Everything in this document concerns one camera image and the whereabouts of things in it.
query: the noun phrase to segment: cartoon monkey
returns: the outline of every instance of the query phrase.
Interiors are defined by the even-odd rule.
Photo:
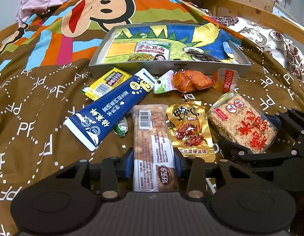
[[[18,30],[16,30],[9,38],[8,40],[5,41],[5,43],[2,44],[1,48],[0,48],[0,54],[2,53],[2,51],[6,48],[6,46],[8,44],[14,43],[17,40],[20,40],[23,35],[25,34],[25,30],[29,28],[29,25],[26,23],[23,23]]]
[[[133,0],[81,0],[63,17],[61,30],[65,36],[76,37],[92,20],[108,32],[113,26],[131,24],[134,12]]]

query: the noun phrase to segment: yellow snack package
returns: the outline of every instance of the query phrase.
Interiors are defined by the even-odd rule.
[[[82,92],[93,101],[96,101],[130,77],[130,74],[114,67],[90,86],[83,88]]]
[[[214,162],[215,153],[205,106],[201,101],[174,104],[167,108],[168,120],[173,123],[169,136],[173,147],[183,156],[197,156],[205,162]]]

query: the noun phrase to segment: ribbed gray panel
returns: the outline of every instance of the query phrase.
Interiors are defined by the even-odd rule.
[[[248,236],[215,221],[206,207],[179,193],[128,193],[106,203],[94,219],[66,236]],[[20,233],[19,236],[31,236]],[[289,236],[279,232],[271,236]]]

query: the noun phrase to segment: bread package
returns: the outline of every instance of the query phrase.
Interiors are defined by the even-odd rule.
[[[264,152],[274,141],[277,128],[238,93],[224,94],[207,112],[219,134],[253,153]]]
[[[165,121],[167,105],[133,107],[133,191],[165,192],[178,189],[174,152]]]

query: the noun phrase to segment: red mouth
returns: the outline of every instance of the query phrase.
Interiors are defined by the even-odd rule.
[[[82,15],[84,7],[85,7],[85,0],[82,0],[78,5],[76,5],[72,9],[72,15],[71,18],[69,19],[69,29],[71,30],[72,33],[74,33],[76,29],[76,26]]]

